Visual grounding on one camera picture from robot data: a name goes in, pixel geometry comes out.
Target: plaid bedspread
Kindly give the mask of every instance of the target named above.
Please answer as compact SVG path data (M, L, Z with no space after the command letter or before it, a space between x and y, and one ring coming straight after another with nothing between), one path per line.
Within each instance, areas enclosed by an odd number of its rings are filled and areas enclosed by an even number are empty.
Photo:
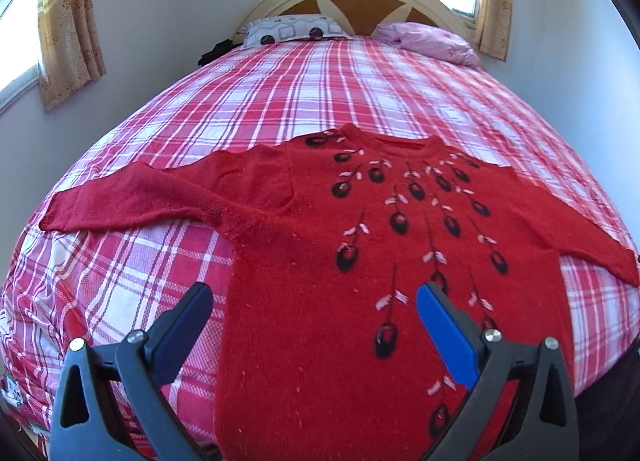
M482 71L370 38L235 50L175 83L98 141L52 190L133 161L176 167L214 149L244 151L354 122L448 144L546 184L627 247L633 243L585 164L527 104ZM50 427L64 352L74 337L105 344L148 329L198 280L215 309L164 394L198 439L212 422L233 250L204 224L168 220L127 232L43 233L39 206L15 249L1 299L2 393L23 421ZM604 269L561 260L571 309L575 392L603 375L639 330L639 295Z

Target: curtain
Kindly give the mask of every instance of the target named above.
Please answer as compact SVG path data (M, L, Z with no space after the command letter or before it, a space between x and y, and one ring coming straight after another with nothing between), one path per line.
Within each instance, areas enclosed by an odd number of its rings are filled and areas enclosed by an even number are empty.
M40 91L49 111L106 73L92 0L38 0Z
M480 0L474 42L478 49L501 61L507 60L513 0Z

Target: wooden headboard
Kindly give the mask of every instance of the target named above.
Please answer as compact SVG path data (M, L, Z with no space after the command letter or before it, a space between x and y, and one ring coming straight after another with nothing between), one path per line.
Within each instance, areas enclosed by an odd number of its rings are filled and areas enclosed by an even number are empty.
M439 0L263 0L244 18L249 21L289 14L322 14L335 19L349 35L371 35L380 22L411 21L438 26L471 42L457 14ZM244 35L235 34L241 42Z

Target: sweater's left sleeve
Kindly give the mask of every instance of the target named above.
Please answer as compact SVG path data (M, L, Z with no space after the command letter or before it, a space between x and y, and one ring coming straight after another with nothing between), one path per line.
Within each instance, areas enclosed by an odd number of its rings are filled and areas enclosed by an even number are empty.
M56 193L40 229L124 230L168 218L203 221L229 238L292 199L285 146L216 151L183 167L135 162Z
M624 247L599 226L543 187L517 178L514 192L516 212L532 229L555 248L559 255L571 255L608 269L625 284L638 286L638 263L633 250Z

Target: sweater collar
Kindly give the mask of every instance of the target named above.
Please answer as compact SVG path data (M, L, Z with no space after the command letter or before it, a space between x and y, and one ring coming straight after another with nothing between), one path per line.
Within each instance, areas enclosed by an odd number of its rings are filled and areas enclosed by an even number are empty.
M351 143L361 148L374 149L386 156L400 158L428 158L445 147L439 136L431 136L421 140L410 140L387 136L386 134L363 131L354 124L346 124L340 128L342 135Z

